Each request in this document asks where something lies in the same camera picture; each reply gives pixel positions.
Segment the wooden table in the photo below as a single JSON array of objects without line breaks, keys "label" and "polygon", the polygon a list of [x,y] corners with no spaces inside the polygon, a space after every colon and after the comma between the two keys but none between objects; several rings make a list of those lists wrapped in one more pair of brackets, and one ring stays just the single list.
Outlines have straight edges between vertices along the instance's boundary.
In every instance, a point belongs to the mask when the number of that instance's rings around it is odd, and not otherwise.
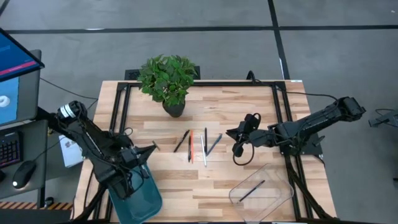
[{"label": "wooden table", "polygon": [[[288,91],[304,92],[302,82],[285,83]],[[109,129],[117,84],[116,81],[105,81],[101,87],[94,122],[103,130]],[[163,207],[160,213],[148,222],[241,222],[241,217],[228,198],[228,193],[233,187],[264,164],[280,166],[284,173],[283,178],[287,180],[284,158],[280,155],[278,147],[257,148],[253,161],[249,165],[240,167],[232,161],[231,148],[234,140],[225,135],[227,129],[237,128],[248,113],[261,114],[260,129],[267,129],[268,125],[277,123],[271,88],[192,86],[188,90],[186,107],[180,118],[170,117],[161,103],[153,102],[151,97],[142,94],[138,88],[133,88],[131,91],[126,127],[134,130],[131,135],[134,144],[148,146],[154,140],[161,148],[161,151],[155,151],[150,156],[148,166],[162,194]],[[123,94],[115,130],[119,127]],[[289,103],[294,120],[310,114],[305,95],[289,94]],[[208,129],[209,145],[213,144],[219,133],[224,134],[222,140],[207,157],[207,167],[203,164],[200,144],[200,134],[203,134],[205,127]],[[177,153],[172,152],[187,129],[194,129],[195,133],[193,164],[187,161],[188,138]],[[238,158],[238,162],[246,162],[251,156],[251,151],[251,147],[246,145],[244,154]],[[335,216],[323,164],[313,156],[302,156],[302,160],[309,191],[326,212]],[[86,160],[75,198],[75,216],[83,210],[91,168],[91,162]],[[88,202],[94,196],[97,187],[98,183],[93,178],[88,190]],[[305,207],[301,193],[298,193],[298,197],[301,214],[304,217]],[[108,194],[103,199],[100,218],[104,217],[107,198]],[[291,200],[284,202],[264,219],[264,221],[275,220],[294,220]],[[118,221],[114,211],[111,221]]]}]

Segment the computer mouse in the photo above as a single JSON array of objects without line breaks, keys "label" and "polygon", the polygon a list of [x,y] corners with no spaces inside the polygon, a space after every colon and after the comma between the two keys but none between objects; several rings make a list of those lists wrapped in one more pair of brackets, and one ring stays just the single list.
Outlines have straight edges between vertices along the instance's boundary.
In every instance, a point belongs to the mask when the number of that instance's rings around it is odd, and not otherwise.
[{"label": "computer mouse", "polygon": [[12,178],[12,185],[16,189],[21,189],[29,182],[33,172],[36,169],[35,161],[23,162],[15,171],[14,177]]}]

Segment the monitor screen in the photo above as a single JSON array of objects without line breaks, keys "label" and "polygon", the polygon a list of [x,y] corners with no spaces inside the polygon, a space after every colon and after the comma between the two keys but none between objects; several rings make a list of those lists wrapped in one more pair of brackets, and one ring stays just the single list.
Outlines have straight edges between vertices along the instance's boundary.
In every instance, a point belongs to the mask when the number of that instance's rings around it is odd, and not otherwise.
[{"label": "monitor screen", "polygon": [[41,68],[40,60],[0,29],[0,82]]}]

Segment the gray floor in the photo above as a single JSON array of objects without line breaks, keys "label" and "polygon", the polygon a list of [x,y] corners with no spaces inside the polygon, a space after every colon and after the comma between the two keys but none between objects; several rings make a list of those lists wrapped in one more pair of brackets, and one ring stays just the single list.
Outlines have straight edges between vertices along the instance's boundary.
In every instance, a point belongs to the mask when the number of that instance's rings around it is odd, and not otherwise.
[{"label": "gray floor", "polygon": [[[275,9],[281,26],[398,24],[397,1],[275,0]],[[266,0],[11,0],[0,26],[9,30],[269,26],[269,14]],[[326,136],[322,147],[338,216],[396,223],[398,189],[392,178],[398,177],[398,129],[370,128],[368,119],[376,116],[376,108],[398,109],[394,82],[398,30],[283,31],[281,35],[291,79],[303,80],[309,93],[353,96],[368,111],[360,121],[338,123],[321,132]],[[190,57],[201,66],[203,79],[240,79],[248,70],[260,79],[282,78],[273,31],[13,36],[28,49],[43,50],[42,77],[86,96],[97,96],[103,80],[123,79],[125,69],[137,68],[158,54]],[[39,104],[46,110],[75,99],[41,83]],[[312,111],[331,103],[317,97],[309,102]],[[50,153],[59,157],[56,149]],[[71,201],[79,167],[68,170],[54,161],[49,164],[47,194]],[[35,200],[34,194],[24,196]]]}]

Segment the clear plastic container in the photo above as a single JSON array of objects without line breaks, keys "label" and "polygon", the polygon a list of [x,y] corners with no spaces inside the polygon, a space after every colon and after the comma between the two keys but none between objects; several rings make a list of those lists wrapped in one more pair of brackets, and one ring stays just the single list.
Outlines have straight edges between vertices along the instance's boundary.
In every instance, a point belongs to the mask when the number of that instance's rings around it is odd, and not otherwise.
[{"label": "clear plastic container", "polygon": [[281,166],[266,164],[229,192],[229,199],[246,223],[259,223],[293,197]]},{"label": "clear plastic container", "polygon": [[[145,168],[149,171],[150,177],[144,179],[144,184],[137,192],[134,192],[129,198],[121,200],[115,192],[109,190],[114,209],[118,214],[121,224],[139,224],[155,216],[162,208],[162,196],[155,184],[147,165]],[[132,186],[141,185],[141,178],[132,178]]]}]

